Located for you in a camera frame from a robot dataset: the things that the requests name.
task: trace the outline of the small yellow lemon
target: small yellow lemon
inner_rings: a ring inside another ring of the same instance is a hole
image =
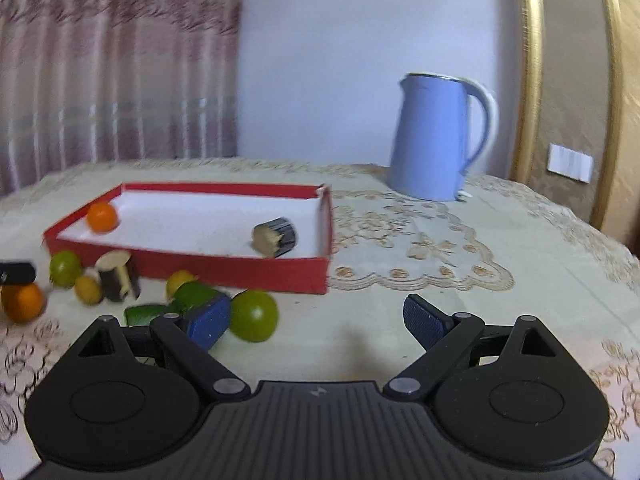
[[[168,280],[166,280],[166,298],[170,300],[175,291],[188,282],[195,282],[197,277],[188,270],[178,270],[174,272]]]
[[[80,276],[76,278],[74,291],[78,300],[85,305],[95,305],[102,301],[102,289],[100,283],[93,276]]]

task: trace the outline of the orange fruit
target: orange fruit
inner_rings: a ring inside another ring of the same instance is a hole
[[[37,318],[45,303],[44,293],[36,283],[5,285],[0,291],[0,298],[4,313],[15,323],[27,323]]]
[[[89,207],[86,222],[94,233],[108,233],[118,225],[118,214],[110,203],[96,202]]]

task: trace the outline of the yellow fruit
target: yellow fruit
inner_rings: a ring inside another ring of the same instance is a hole
[[[5,285],[0,292],[7,317],[15,323],[27,323],[42,313],[45,295],[36,283]]]
[[[188,270],[178,270],[174,272],[168,280],[166,280],[166,298],[170,300],[175,291],[188,282],[195,282],[197,277]]]
[[[80,276],[76,278],[74,291],[78,300],[85,305],[95,305],[102,301],[102,289],[100,283],[92,276]]]

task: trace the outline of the lace tablecloth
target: lace tablecloth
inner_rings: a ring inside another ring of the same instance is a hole
[[[274,336],[248,344],[225,334],[212,351],[252,386],[265,380],[366,380],[383,384],[422,353],[405,330],[402,302],[419,290],[447,313],[491,324],[533,314],[556,334],[607,396],[610,425],[596,462],[620,480],[640,474],[640,267],[618,243],[526,186],[470,181],[466,202],[434,203],[392,192],[373,166],[311,166],[241,159],[80,166],[0,202],[2,258],[36,263],[49,289],[42,232],[126,181],[292,182],[332,186],[334,260],[325,296],[276,294]],[[142,280],[138,303],[164,300]],[[123,305],[79,304],[50,291],[25,326],[0,319],[0,470],[14,480],[38,459],[22,411],[34,386],[96,316]]]

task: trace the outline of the electric kettle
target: electric kettle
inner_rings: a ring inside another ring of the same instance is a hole
[[[387,184],[424,200],[456,200],[467,168],[491,149],[498,131],[498,104],[480,83],[433,73],[410,73],[401,82],[400,113]],[[469,97],[484,108],[478,149],[466,155]]]

